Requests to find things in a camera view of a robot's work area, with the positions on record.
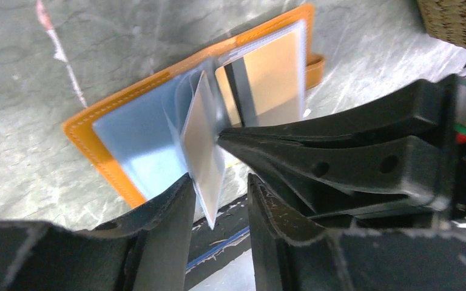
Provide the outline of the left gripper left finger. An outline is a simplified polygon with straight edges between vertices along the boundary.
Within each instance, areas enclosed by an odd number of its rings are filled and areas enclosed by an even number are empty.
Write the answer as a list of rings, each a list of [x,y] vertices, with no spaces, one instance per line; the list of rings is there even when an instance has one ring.
[[[183,290],[195,199],[185,174],[92,230],[0,221],[0,290]]]

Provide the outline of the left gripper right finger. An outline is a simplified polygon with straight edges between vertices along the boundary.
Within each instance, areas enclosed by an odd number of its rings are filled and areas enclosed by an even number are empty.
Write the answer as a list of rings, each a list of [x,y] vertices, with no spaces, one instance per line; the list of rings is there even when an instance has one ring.
[[[257,290],[466,290],[466,229],[324,228],[248,176]]]

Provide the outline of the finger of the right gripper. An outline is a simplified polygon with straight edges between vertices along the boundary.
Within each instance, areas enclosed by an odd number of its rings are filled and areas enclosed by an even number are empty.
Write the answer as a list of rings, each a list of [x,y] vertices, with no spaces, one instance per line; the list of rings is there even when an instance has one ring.
[[[224,134],[218,143],[305,215],[359,218],[443,211],[456,175],[452,146],[417,136],[352,148]]]

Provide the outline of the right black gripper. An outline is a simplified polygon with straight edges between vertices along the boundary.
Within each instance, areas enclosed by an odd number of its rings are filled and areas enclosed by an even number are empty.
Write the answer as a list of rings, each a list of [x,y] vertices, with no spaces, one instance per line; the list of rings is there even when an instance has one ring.
[[[321,148],[360,147],[417,136],[439,147],[445,112],[454,165],[450,219],[466,225],[466,64],[439,82],[418,79],[379,99],[332,115],[266,127],[222,131],[218,142],[298,142]]]

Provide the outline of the brown woven divided tray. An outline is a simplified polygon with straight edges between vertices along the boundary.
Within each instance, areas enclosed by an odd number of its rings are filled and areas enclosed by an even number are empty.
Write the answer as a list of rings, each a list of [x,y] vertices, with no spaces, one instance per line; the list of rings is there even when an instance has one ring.
[[[466,49],[466,0],[417,0],[427,33]]]

